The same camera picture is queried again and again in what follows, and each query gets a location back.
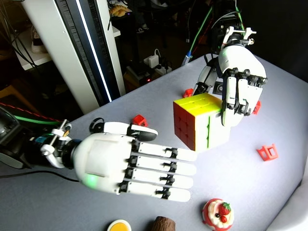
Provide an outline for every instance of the black wall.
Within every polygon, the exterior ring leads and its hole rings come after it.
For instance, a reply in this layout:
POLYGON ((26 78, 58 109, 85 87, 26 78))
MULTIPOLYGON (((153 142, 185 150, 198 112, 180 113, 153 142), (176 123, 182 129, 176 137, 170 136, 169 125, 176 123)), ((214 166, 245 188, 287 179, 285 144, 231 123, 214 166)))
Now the black wall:
POLYGON ((257 31, 249 50, 308 82, 308 1, 237 2, 244 26, 257 31))

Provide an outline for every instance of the robotic hand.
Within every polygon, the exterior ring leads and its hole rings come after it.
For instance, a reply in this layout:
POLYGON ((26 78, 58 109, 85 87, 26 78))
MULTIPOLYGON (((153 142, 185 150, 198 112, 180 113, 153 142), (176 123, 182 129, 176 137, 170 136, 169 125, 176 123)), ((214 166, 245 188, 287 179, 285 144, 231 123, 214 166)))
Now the robotic hand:
POLYGON ((216 0, 213 4, 214 24, 211 30, 212 50, 218 57, 206 60, 193 94, 209 92, 217 78, 223 79, 221 122, 236 126, 249 116, 267 82, 260 61, 246 48, 254 44, 255 31, 244 29, 234 0, 216 0))
POLYGON ((0 127, 0 161, 9 166, 74 168, 81 183, 103 192, 190 199, 189 176, 196 168, 182 161, 194 161, 197 154, 146 143, 156 138, 153 129, 97 118, 90 126, 94 133, 83 141, 67 136, 72 126, 66 120, 51 133, 37 136, 1 110, 0 127))

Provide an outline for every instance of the yellow cube face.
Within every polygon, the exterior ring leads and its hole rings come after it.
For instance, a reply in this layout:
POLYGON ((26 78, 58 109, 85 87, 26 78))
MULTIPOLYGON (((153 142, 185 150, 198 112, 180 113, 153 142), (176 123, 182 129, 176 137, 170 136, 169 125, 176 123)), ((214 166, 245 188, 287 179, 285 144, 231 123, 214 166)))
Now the yellow cube face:
POLYGON ((208 93, 175 100, 175 134, 196 152, 228 141, 230 128, 221 124, 221 103, 222 100, 208 93))

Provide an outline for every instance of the red cable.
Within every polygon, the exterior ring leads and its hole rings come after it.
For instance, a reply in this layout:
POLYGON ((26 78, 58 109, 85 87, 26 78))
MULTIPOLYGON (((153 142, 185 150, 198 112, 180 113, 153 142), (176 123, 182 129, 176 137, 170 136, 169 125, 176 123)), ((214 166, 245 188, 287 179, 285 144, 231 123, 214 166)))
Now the red cable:
POLYGON ((61 122, 60 120, 53 119, 53 118, 49 118, 49 117, 45 117, 45 116, 42 116, 42 115, 38 115, 38 114, 36 114, 36 113, 30 112, 30 111, 28 111, 28 110, 24 110, 24 109, 19 108, 19 107, 14 107, 14 106, 9 105, 9 104, 5 104, 5 103, 1 103, 1 102, 0 102, 0 104, 3 105, 3 106, 7 106, 7 107, 14 108, 14 109, 18 109, 18 110, 23 111, 23 112, 27 112, 27 113, 32 114, 32 115, 35 115, 35 116, 37 116, 37 117, 41 117, 41 118, 48 119, 48 120, 52 120, 52 121, 56 121, 56 122, 61 122))
POLYGON ((205 29, 203 35, 202 35, 201 38, 199 39, 199 42, 198 42, 197 46, 195 47, 195 49, 193 50, 192 54, 195 53, 195 51, 197 50, 197 48, 198 48, 198 46, 199 46, 201 40, 203 39, 204 35, 207 33, 207 30, 210 28, 210 25, 211 25, 212 21, 213 21, 213 18, 211 19, 211 21, 209 22, 209 24, 208 24, 207 28, 205 29))

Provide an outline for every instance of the brown cylinder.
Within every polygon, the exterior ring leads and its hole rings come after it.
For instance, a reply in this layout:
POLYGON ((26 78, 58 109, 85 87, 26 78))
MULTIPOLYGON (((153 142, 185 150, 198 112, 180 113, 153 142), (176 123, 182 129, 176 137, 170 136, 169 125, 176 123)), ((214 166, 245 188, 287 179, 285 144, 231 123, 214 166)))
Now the brown cylinder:
POLYGON ((175 222, 166 217, 156 217, 151 231, 175 231, 175 222))

